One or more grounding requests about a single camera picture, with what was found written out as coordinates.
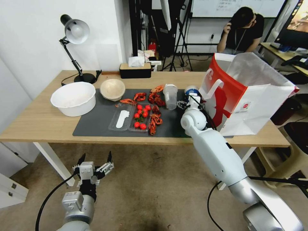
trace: hand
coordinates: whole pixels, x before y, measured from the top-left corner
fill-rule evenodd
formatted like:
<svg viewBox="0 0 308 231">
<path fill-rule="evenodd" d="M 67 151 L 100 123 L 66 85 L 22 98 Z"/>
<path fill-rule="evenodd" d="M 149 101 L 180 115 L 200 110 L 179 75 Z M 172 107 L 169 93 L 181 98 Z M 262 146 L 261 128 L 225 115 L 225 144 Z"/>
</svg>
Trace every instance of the hand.
<svg viewBox="0 0 308 231">
<path fill-rule="evenodd" d="M 224 27 L 225 34 L 229 34 L 229 31 L 231 30 L 231 23 L 228 22 Z"/>
</svg>

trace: clear plastic cup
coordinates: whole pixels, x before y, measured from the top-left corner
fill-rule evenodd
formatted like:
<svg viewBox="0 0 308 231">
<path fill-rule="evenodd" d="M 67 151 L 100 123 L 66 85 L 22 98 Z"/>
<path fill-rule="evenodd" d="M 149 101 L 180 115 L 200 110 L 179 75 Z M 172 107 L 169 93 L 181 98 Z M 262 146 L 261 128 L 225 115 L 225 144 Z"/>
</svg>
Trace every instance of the clear plastic cup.
<svg viewBox="0 0 308 231">
<path fill-rule="evenodd" d="M 168 110 L 176 109 L 177 87 L 173 84 L 166 84 L 163 93 L 165 95 L 167 109 Z"/>
</svg>

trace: desk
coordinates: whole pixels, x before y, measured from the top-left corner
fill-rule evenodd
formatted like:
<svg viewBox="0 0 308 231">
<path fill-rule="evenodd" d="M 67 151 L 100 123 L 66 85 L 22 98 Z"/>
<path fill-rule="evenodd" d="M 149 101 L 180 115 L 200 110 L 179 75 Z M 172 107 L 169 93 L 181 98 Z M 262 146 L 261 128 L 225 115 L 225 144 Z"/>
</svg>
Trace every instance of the desk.
<svg viewBox="0 0 308 231">
<path fill-rule="evenodd" d="M 275 68 L 275 66 L 278 64 L 278 61 L 280 59 L 282 59 L 283 61 L 287 61 L 296 55 L 301 55 L 297 53 L 296 51 L 278 52 L 277 49 L 270 46 L 270 43 L 261 43 L 261 47 L 265 48 L 266 50 L 268 50 L 269 52 L 271 52 L 272 54 L 276 56 L 276 58 L 271 64 L 273 68 Z M 296 70 L 298 70 L 300 73 L 308 76 L 308 70 L 301 68 L 299 66 L 294 66 L 294 65 L 291 65 L 291 66 L 294 67 Z"/>
<path fill-rule="evenodd" d="M 0 135 L 0 141 L 33 142 L 49 163 L 64 179 L 71 173 L 57 157 L 48 143 L 101 143 L 101 144 L 153 144 L 153 145 L 191 145 L 191 138 L 162 137 L 83 137 L 72 133 L 80 117 L 67 117 L 50 103 L 52 93 L 61 86 L 61 81 L 76 71 L 62 71 L 40 95 L 10 124 Z M 151 89 L 160 84 L 172 83 L 184 89 L 188 85 L 199 86 L 204 72 L 152 72 L 149 79 L 122 79 L 126 88 Z M 99 88 L 101 83 L 110 78 L 120 79 L 119 75 L 100 75 L 94 84 Z M 244 158 L 250 156 L 256 147 L 288 147 L 289 142 L 276 126 L 269 121 L 257 135 L 235 136 L 227 139 L 232 146 L 241 147 Z M 68 181 L 73 186 L 74 179 Z"/>
</svg>

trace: tissue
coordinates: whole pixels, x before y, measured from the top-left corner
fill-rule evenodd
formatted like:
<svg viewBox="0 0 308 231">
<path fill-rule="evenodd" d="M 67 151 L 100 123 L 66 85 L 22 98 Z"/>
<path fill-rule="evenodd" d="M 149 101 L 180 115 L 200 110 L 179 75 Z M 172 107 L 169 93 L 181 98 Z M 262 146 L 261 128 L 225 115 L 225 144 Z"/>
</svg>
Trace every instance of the tissue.
<svg viewBox="0 0 308 231">
<path fill-rule="evenodd" d="M 129 67 L 142 67 L 144 66 L 144 57 L 129 57 L 128 58 Z"/>
</svg>

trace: tissue box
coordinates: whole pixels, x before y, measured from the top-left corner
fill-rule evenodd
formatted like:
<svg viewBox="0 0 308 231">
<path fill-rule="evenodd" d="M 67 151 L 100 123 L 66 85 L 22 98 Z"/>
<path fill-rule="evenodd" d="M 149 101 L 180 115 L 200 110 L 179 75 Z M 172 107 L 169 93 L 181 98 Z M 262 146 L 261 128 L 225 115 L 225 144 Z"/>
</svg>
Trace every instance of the tissue box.
<svg viewBox="0 0 308 231">
<path fill-rule="evenodd" d="M 143 67 L 129 67 L 127 63 L 120 65 L 122 79 L 151 78 L 151 64 L 145 63 Z"/>
</svg>

